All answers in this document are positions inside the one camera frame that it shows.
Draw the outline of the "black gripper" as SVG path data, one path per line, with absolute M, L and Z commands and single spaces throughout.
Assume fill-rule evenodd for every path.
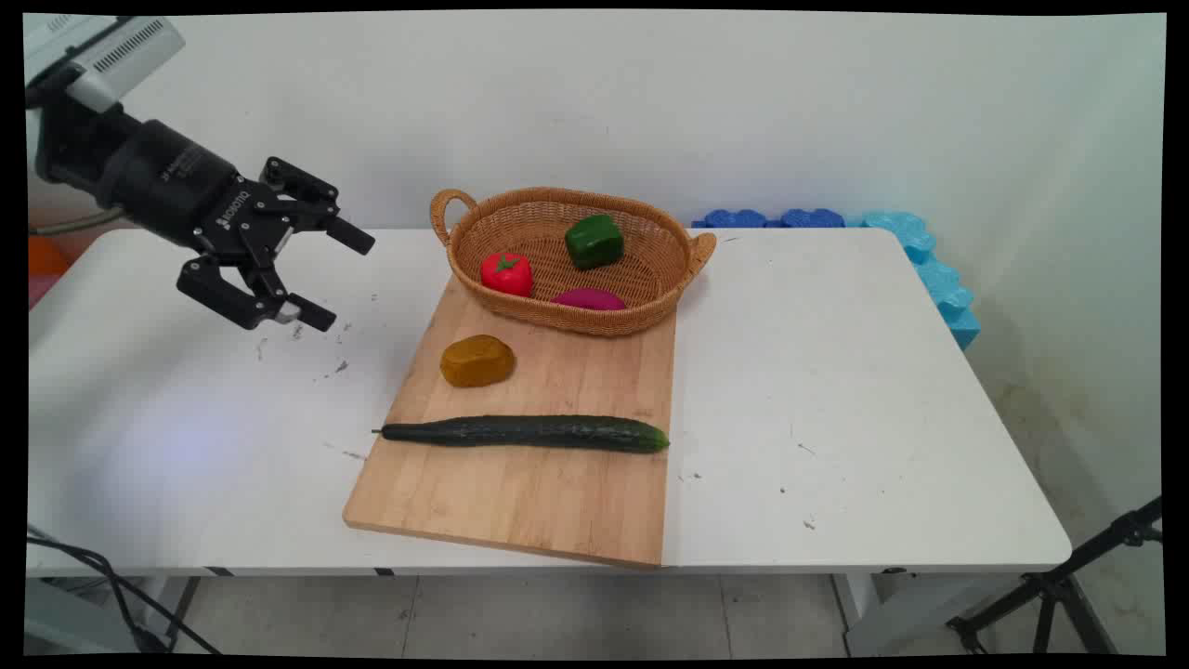
M 176 282 L 181 294 L 245 330 L 263 321 L 331 330 L 336 314 L 289 292 L 270 267 L 297 232 L 323 232 L 369 255 L 375 238 L 344 220 L 336 187 L 277 156 L 268 157 L 254 182 L 161 120 L 140 122 L 120 103 L 92 111 L 62 94 L 39 113 L 34 173 L 194 251 Z M 243 269 L 249 288 L 227 280 L 222 267 Z

